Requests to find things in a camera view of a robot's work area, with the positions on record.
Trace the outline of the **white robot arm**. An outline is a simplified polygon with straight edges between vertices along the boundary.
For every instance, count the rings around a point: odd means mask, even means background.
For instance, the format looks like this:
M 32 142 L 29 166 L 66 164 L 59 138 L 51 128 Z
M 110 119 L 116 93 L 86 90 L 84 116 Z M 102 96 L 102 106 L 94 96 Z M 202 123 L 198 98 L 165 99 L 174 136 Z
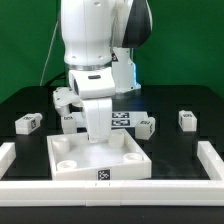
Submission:
M 138 89 L 132 49 L 152 32 L 147 0 L 61 0 L 60 25 L 68 69 L 67 87 L 53 92 L 65 117 L 70 105 L 84 112 L 89 140 L 106 140 L 111 132 L 112 97 Z

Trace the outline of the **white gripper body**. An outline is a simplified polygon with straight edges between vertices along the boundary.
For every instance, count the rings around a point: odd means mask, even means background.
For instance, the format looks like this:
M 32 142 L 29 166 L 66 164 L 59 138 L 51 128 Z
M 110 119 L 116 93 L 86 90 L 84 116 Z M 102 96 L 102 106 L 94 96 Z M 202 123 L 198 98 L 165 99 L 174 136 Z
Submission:
M 91 143 L 109 138 L 112 122 L 112 99 L 81 99 L 71 88 L 58 87 L 53 92 L 53 103 L 61 117 L 70 114 L 69 105 L 82 109 L 85 127 Z

